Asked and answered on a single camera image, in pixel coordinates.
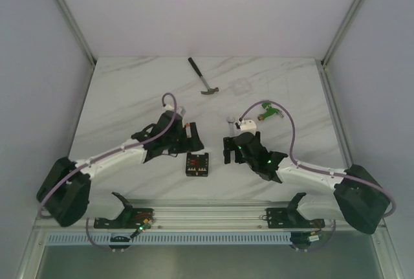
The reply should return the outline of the silver combination wrench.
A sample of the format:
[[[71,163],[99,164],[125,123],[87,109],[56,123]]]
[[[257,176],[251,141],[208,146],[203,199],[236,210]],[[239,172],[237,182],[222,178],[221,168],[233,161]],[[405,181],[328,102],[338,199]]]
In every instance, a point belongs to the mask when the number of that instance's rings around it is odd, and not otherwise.
[[[233,137],[235,135],[234,133],[234,124],[235,124],[235,118],[234,117],[227,117],[226,121],[229,125],[229,136]]]

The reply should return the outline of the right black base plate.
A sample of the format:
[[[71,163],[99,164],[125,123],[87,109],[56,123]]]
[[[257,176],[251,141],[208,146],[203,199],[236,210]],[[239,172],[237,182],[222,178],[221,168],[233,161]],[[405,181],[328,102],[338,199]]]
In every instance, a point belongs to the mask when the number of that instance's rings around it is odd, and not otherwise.
[[[270,229],[322,229],[323,219],[305,219],[297,210],[288,208],[267,208],[265,220]]]

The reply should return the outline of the clear plastic fuse box cover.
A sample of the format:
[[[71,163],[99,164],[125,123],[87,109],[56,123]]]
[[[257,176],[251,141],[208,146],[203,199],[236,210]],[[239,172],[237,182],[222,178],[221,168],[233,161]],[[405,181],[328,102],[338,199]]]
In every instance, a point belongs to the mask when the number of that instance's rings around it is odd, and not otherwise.
[[[238,78],[228,82],[228,88],[235,96],[247,94],[252,91],[253,87],[248,78]]]

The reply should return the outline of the orange blade fuse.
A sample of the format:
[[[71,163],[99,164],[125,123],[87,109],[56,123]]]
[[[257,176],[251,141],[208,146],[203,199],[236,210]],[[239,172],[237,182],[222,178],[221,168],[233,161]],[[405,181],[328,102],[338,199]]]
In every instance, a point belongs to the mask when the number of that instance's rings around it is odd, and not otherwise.
[[[191,129],[190,129],[190,124],[189,124],[189,123],[187,123],[185,128],[186,128],[186,138],[187,138],[187,139],[190,139],[190,138],[191,138]]]

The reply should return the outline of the aluminium frame post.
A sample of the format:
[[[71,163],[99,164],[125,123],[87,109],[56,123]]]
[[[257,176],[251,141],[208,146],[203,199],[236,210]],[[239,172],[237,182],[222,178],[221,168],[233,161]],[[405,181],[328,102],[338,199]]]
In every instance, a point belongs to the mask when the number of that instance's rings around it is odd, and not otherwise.
[[[75,40],[77,41],[78,45],[80,46],[84,56],[87,58],[88,62],[91,64],[92,67],[96,66],[97,60],[94,58],[92,51],[85,39],[85,36],[80,30],[80,27],[77,24],[67,2],[65,0],[55,0],[63,14],[63,18],[68,24],[72,35],[74,36]]]
[[[340,26],[338,27],[338,30],[336,31],[322,61],[321,65],[323,68],[326,68],[335,52],[337,51],[338,47],[340,46],[342,40],[344,39],[345,35],[347,34],[347,31],[351,28],[351,25],[353,24],[353,21],[355,20],[356,16],[359,13],[359,10],[361,9],[363,3],[365,0],[353,0],[350,4]]]

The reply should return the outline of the black fuse box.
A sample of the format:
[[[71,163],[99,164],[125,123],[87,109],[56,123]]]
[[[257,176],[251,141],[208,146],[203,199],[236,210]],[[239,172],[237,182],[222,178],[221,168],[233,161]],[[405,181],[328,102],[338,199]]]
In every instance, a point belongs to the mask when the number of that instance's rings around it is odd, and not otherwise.
[[[187,177],[207,177],[209,173],[208,153],[187,153],[185,174]]]

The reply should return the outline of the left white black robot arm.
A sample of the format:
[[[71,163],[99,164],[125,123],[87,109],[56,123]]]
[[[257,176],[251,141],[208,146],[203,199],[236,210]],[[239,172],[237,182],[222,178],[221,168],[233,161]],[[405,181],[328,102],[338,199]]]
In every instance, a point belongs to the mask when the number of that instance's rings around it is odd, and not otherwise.
[[[61,227],[69,227],[81,218],[102,218],[124,229],[133,218],[130,202],[114,190],[92,193],[93,186],[117,176],[123,168],[144,164],[163,154],[178,155],[203,149],[196,124],[185,124],[180,114],[165,111],[157,123],[132,134],[116,148],[89,159],[58,159],[36,198]]]

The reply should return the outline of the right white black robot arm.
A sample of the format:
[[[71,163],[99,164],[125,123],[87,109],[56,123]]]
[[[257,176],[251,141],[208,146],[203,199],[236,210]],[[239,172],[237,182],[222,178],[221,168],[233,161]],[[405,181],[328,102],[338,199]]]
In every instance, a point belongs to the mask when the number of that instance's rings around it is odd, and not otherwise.
[[[300,227],[306,221],[346,221],[355,230],[373,234],[391,198],[362,166],[329,169],[294,161],[286,153],[267,150],[259,132],[223,139],[224,163],[246,164],[265,181],[301,187],[287,207],[287,221]]]

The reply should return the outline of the right aluminium frame post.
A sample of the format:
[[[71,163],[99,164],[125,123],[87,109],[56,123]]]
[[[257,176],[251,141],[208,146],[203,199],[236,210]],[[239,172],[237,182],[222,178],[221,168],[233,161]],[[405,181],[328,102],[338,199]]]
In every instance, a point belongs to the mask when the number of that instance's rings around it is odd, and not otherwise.
[[[351,25],[353,24],[353,21],[355,20],[356,16],[359,13],[359,10],[361,9],[363,3],[365,0],[353,0],[350,4],[340,26],[338,27],[338,30],[336,31],[322,61],[321,65],[323,68],[326,68],[335,52],[337,51],[338,47],[340,46],[342,40],[344,39],[345,35],[347,34],[347,31],[351,28]]]

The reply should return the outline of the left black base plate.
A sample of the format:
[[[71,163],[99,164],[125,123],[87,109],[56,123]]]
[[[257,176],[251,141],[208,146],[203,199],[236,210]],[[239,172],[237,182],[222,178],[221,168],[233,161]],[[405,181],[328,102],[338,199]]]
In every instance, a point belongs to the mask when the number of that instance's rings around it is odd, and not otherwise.
[[[132,208],[123,210],[115,219],[96,218],[93,227],[95,229],[137,229],[145,220],[153,219],[152,208]]]

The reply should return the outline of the aluminium mounting rail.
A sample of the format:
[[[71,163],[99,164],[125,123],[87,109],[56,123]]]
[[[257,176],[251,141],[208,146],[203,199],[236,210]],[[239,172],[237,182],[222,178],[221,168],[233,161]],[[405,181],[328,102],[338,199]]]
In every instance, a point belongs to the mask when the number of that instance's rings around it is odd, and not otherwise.
[[[115,196],[99,197],[91,201],[86,213],[67,230],[84,228],[86,219],[99,222],[103,230],[121,230],[102,219],[114,220],[124,208],[151,212],[152,229],[168,232],[249,231],[265,230],[268,208],[287,208],[287,201],[257,200],[139,200],[123,203]]]

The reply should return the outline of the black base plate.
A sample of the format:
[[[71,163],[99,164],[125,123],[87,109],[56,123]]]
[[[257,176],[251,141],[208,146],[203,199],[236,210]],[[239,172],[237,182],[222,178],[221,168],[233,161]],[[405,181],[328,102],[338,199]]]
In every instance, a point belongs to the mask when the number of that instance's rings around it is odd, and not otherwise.
[[[115,219],[96,218],[93,227],[95,229],[137,229],[145,220],[153,219],[152,208],[132,208],[123,210]]]
[[[288,208],[267,208],[265,220],[270,229],[322,229],[323,219],[305,219],[297,210]]]

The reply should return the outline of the left aluminium frame post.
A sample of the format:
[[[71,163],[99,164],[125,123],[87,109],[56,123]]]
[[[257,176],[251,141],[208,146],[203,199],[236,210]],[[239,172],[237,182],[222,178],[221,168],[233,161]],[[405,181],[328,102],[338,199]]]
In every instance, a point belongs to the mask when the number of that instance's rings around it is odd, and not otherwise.
[[[85,39],[85,36],[80,30],[80,27],[77,24],[67,2],[65,0],[55,0],[63,14],[63,18],[68,24],[72,35],[74,36],[75,40],[77,41],[78,45],[80,46],[84,56],[87,58],[88,62],[91,64],[92,67],[96,66],[97,60],[94,58],[92,51]]]

